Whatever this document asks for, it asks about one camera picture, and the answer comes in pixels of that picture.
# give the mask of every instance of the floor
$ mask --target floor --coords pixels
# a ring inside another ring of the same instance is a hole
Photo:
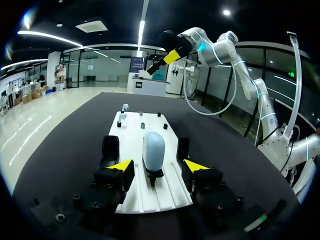
[[[100,94],[126,93],[122,87],[80,87],[20,103],[0,117],[0,172],[12,194],[25,163],[45,137],[69,114]]]

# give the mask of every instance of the cable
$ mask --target cable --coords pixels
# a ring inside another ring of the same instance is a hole
[[[183,60],[183,65],[186,66],[186,61],[185,61],[184,59],[182,59],[182,60]],[[187,71],[186,71],[186,67],[184,67],[184,69],[183,69],[183,96],[184,96],[184,99],[185,99],[186,103],[189,105],[189,107],[190,107],[193,111],[195,111],[196,113],[201,114],[201,115],[204,115],[204,116],[215,116],[215,115],[219,115],[220,113],[223,113],[225,110],[227,110],[227,109],[231,106],[231,104],[233,103],[233,101],[234,101],[234,99],[235,99],[235,97],[236,97],[236,93],[237,93],[237,77],[236,77],[235,67],[232,66],[232,69],[233,69],[233,75],[234,75],[234,91],[233,91],[233,96],[232,96],[229,104],[228,104],[224,109],[222,109],[222,110],[220,110],[220,111],[217,111],[217,112],[214,112],[214,113],[205,113],[205,112],[201,112],[201,111],[195,109],[195,108],[191,105],[191,103],[190,103],[190,101],[189,101],[189,99],[188,99],[188,97],[187,97],[187,89],[186,89],[186,75],[187,75]]]
[[[292,141],[291,150],[290,150],[289,156],[288,156],[287,160],[285,161],[285,164],[283,165],[280,173],[282,173],[282,171],[285,169],[285,166],[287,165],[287,163],[288,163],[288,161],[289,161],[289,159],[290,159],[290,156],[291,156],[291,153],[292,153],[292,149],[294,148],[294,142],[295,142],[295,141]]]
[[[268,136],[266,136],[265,139],[263,139],[263,140],[261,141],[261,144],[263,144],[265,140],[267,140],[268,138],[270,138],[270,136],[271,136],[272,134],[274,134],[275,131],[277,131],[279,128],[280,128],[280,125],[278,125]]]
[[[293,125],[293,127],[298,130],[298,136],[296,137],[296,140],[299,141],[299,139],[300,139],[300,127],[297,124]]]
[[[255,135],[255,141],[254,141],[254,145],[256,146],[257,144],[257,140],[258,140],[258,135],[259,135],[259,128],[260,128],[260,123],[261,123],[261,114],[262,114],[262,109],[263,109],[263,103],[264,103],[264,99],[261,98],[261,107],[260,107],[260,116],[259,116],[259,123],[258,123],[258,129],[256,130],[256,135]]]

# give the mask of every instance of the recessed light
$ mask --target recessed light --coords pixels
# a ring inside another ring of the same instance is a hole
[[[229,16],[230,15],[230,11],[229,10],[223,10],[223,14],[225,15],[225,16]]]
[[[69,43],[69,44],[76,45],[78,47],[83,47],[83,45],[81,45],[79,43],[76,43],[74,41],[70,41],[68,39],[65,39],[65,38],[62,38],[62,37],[59,37],[59,36],[50,35],[50,34],[47,34],[47,33],[42,33],[42,32],[37,32],[37,31],[18,31],[17,33],[19,35],[36,35],[36,36],[42,36],[42,37],[57,39],[57,40],[60,40],[60,41],[63,41],[63,42]]]

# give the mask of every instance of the glass wall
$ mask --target glass wall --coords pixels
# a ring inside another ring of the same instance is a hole
[[[262,78],[262,69],[249,67],[249,74],[253,80]],[[238,74],[236,75],[236,94],[235,98],[232,102],[232,105],[223,113],[221,118],[226,121],[230,126],[232,126],[234,129],[236,129],[238,132],[240,132],[242,135],[244,135],[247,131],[249,122],[252,118],[252,115],[254,114],[257,99],[251,99],[248,100],[244,94],[244,90],[241,84],[241,81],[239,79]],[[230,89],[227,94],[226,103],[223,105],[223,107],[227,106],[227,104],[230,102],[233,94],[234,94],[234,74],[232,73],[231,83],[230,83]],[[257,119],[255,119],[256,126],[252,126],[252,129],[249,131],[249,137],[250,139],[256,137],[257,129],[258,129],[258,123],[259,123],[259,116],[256,116]]]
[[[285,75],[266,71],[265,85],[270,97],[278,99],[290,107],[294,106],[296,81]]]
[[[274,103],[276,99],[291,112],[296,94],[297,73],[294,53],[254,47],[239,47],[237,53],[246,62],[252,79],[263,78],[271,102]],[[302,58],[302,95],[299,113],[316,126],[320,122],[320,87],[315,84],[317,82],[315,76],[318,75],[311,66]],[[230,102],[234,93],[232,68],[224,64],[213,66],[210,70],[199,64],[199,69],[201,75],[196,90],[203,96],[201,105],[212,112],[218,112]],[[238,75],[235,99],[219,117],[254,143],[260,117],[257,99],[250,101],[246,99]],[[262,127],[257,139],[261,137]]]
[[[205,68],[206,67],[202,66],[201,72],[205,72]],[[203,106],[213,113],[222,109],[231,69],[230,65],[218,65],[211,68],[207,90],[203,99]],[[207,81],[207,78],[205,78],[204,74],[202,76],[198,84],[198,89],[203,89],[206,85],[203,84],[203,81]]]
[[[154,63],[156,55],[163,55],[162,51],[153,49],[140,50],[146,52],[149,58],[146,68]],[[67,87],[126,88],[132,51],[100,47],[100,49],[86,48],[63,54],[60,62],[66,64]],[[159,70],[163,73],[163,79],[166,79],[168,66],[161,66]]]
[[[43,79],[45,82],[47,81],[47,65],[48,65],[48,63],[45,62],[45,63],[41,64],[41,66],[40,66],[40,76],[43,76]]]
[[[131,53],[130,50],[83,52],[79,64],[79,87],[127,87]]]
[[[68,88],[79,87],[78,83],[78,72],[79,72],[79,58],[80,50],[70,52],[70,62],[67,64],[66,74],[66,84]]]
[[[34,68],[34,81],[37,81],[40,78],[40,65]]]

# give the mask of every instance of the white pillar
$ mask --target white pillar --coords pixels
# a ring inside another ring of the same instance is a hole
[[[46,84],[52,88],[55,86],[55,70],[60,63],[60,51],[54,51],[48,56],[48,64],[46,68]]]

